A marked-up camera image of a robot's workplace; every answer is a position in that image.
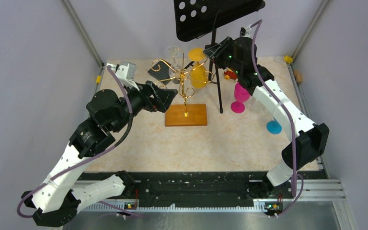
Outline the blue plastic wine glass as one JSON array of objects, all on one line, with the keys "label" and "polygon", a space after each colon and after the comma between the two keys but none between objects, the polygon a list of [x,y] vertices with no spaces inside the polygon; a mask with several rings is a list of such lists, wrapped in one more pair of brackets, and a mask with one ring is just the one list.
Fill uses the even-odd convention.
[{"label": "blue plastic wine glass", "polygon": [[266,129],[269,133],[273,135],[278,135],[282,132],[282,126],[278,123],[276,119],[269,121],[266,124]]}]

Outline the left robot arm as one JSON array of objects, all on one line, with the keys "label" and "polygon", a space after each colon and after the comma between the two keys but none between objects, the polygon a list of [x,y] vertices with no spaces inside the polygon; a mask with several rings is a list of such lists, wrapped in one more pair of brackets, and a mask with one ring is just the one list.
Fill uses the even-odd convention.
[{"label": "left robot arm", "polygon": [[86,167],[118,147],[128,136],[133,118],[142,110],[165,113],[178,94],[151,81],[123,87],[123,97],[110,89],[98,91],[87,104],[89,117],[78,125],[53,170],[40,186],[24,192],[21,204],[34,209],[37,226],[61,227],[86,207],[111,197],[131,197],[135,181],[125,171],[76,187]]}]

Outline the pink plastic wine glass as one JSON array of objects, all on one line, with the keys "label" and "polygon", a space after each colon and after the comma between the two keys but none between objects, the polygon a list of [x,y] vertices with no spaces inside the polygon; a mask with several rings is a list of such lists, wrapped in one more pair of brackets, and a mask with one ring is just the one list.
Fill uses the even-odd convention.
[{"label": "pink plastic wine glass", "polygon": [[231,103],[230,108],[233,112],[241,114],[245,110],[244,103],[250,99],[250,93],[244,89],[239,83],[236,83],[234,88],[235,101]]}]

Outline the yellow plastic wine glass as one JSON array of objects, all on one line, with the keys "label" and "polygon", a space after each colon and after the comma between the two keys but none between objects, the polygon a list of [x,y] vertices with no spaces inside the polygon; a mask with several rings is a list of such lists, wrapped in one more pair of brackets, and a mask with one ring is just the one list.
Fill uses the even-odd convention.
[{"label": "yellow plastic wine glass", "polygon": [[193,68],[190,71],[190,80],[193,88],[202,89],[207,85],[208,76],[203,62],[206,60],[206,55],[203,53],[203,48],[196,47],[188,52],[188,58],[193,61]]}]

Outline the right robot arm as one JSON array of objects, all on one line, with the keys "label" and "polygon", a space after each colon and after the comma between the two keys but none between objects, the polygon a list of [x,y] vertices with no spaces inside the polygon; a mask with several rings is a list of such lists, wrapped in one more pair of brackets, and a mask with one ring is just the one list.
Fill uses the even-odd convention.
[{"label": "right robot arm", "polygon": [[282,150],[282,160],[265,176],[262,192],[275,197],[281,184],[295,171],[324,153],[330,133],[324,123],[316,124],[305,116],[280,89],[273,74],[257,64],[257,47],[249,37],[225,38],[222,42],[206,45],[203,53],[219,68],[230,69],[238,83],[259,101],[280,124],[290,143]]}]

